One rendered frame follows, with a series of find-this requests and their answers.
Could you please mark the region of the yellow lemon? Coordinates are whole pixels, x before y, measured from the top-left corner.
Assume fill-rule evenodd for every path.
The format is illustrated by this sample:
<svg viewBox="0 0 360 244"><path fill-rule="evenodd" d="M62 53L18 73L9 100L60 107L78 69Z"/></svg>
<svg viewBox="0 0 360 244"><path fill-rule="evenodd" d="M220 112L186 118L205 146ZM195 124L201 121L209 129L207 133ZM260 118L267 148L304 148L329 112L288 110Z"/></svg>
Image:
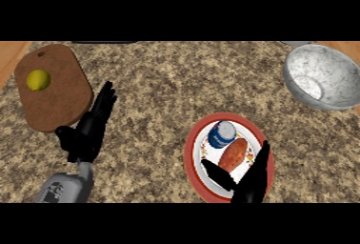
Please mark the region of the yellow lemon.
<svg viewBox="0 0 360 244"><path fill-rule="evenodd" d="M44 70L32 70L27 76L27 86L32 92L43 91L50 84L50 74Z"/></svg>

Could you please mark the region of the brown wooden cutting board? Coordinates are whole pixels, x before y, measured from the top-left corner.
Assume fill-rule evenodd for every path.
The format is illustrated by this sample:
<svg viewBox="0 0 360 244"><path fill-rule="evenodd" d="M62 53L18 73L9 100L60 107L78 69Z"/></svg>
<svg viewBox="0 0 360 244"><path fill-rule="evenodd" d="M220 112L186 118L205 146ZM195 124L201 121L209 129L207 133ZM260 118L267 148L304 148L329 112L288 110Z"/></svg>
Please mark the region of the brown wooden cutting board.
<svg viewBox="0 0 360 244"><path fill-rule="evenodd" d="M27 86L32 70L44 70L50 75L43 91L31 91ZM29 127L55 132L59 126L71 126L88 111L94 97L71 48L53 44L31 51L18 62L15 81Z"/></svg>

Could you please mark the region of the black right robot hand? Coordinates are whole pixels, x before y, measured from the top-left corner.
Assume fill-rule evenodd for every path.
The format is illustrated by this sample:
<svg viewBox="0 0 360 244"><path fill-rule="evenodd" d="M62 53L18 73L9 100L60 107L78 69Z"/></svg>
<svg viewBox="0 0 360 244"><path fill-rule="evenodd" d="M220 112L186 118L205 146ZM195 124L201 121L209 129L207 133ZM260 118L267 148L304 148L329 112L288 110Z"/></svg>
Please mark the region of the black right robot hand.
<svg viewBox="0 0 360 244"><path fill-rule="evenodd" d="M270 155L268 141L263 141L263 147L255 157L255 163L249 167L239 182L233 181L229 172L209 160L202 159L209 178L227 190L233 191L232 204L261 203L267 191L267 160Z"/></svg>

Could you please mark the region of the grey object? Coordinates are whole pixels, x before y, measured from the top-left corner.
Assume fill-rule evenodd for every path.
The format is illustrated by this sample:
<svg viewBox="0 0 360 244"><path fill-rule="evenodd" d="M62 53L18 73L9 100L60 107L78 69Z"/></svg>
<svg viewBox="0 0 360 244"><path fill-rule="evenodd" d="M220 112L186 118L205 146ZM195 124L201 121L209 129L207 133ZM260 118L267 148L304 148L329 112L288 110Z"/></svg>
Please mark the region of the grey object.
<svg viewBox="0 0 360 244"><path fill-rule="evenodd" d="M302 46L302 45L308 45L313 44L314 41L280 41L283 44L291 45L294 47Z"/></svg>

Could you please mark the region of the white marbled bowl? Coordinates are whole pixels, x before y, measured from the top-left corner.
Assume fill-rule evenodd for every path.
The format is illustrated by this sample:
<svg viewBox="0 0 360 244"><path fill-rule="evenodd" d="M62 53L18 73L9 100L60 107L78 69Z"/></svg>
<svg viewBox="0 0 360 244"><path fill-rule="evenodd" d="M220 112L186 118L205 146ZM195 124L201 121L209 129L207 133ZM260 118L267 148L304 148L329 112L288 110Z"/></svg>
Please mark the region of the white marbled bowl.
<svg viewBox="0 0 360 244"><path fill-rule="evenodd" d="M342 111L360 105L360 66L335 49L308 44L285 59L285 85L308 107Z"/></svg>

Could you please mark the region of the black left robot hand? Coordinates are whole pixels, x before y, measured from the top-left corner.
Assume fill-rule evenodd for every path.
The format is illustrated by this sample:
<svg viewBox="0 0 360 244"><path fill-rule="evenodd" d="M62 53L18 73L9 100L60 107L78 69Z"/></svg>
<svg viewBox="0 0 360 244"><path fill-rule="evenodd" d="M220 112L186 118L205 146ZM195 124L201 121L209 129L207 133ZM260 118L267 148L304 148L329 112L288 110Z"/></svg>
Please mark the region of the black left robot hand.
<svg viewBox="0 0 360 244"><path fill-rule="evenodd" d="M102 148L105 125L117 101L112 83L105 82L91 110L81 116L75 128L59 126L55 133L59 137L62 150L66 151L68 161L93 162Z"/></svg>

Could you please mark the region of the blue and white can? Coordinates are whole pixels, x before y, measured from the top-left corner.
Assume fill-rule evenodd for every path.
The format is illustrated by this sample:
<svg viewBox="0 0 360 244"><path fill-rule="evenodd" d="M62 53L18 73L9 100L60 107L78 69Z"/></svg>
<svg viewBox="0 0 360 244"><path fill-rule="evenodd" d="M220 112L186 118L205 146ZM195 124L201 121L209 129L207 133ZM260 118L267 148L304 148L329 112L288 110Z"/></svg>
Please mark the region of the blue and white can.
<svg viewBox="0 0 360 244"><path fill-rule="evenodd" d="M208 133L208 143L212 148L221 149L227 144L232 143L236 137L236 129L229 121L220 121L209 133Z"/></svg>

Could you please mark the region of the red-rimmed white plate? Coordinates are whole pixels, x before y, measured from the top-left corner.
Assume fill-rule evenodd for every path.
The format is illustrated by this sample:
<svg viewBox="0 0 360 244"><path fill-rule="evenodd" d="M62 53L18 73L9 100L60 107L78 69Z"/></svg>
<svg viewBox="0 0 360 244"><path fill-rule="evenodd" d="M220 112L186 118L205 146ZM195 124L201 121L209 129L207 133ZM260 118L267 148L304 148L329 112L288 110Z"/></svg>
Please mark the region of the red-rimmed white plate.
<svg viewBox="0 0 360 244"><path fill-rule="evenodd" d="M220 121L229 121L236 129L236 137L243 138L248 141L248 149L245 154L245 159L240 165L229 173L235 182L239 182L249 167L255 163L255 157L263 147L263 141L267 140L263 132L260 131L255 124L243 118L229 112L214 113L205 116L195 124L192 131L187 135L186 146L184 146L184 168L186 174L193 184L195 190L201 198L211 203L230 203L233 196L233 191L227 191L218 183L209 178L205 167L201 164L201 160L209 160L215 165L218 165L224 150L230 144L227 144L221 149L211 147L208 143L208 133L214 125ZM267 191L273 182L274 174L274 161L273 152L270 150L268 160L267 160Z"/></svg>

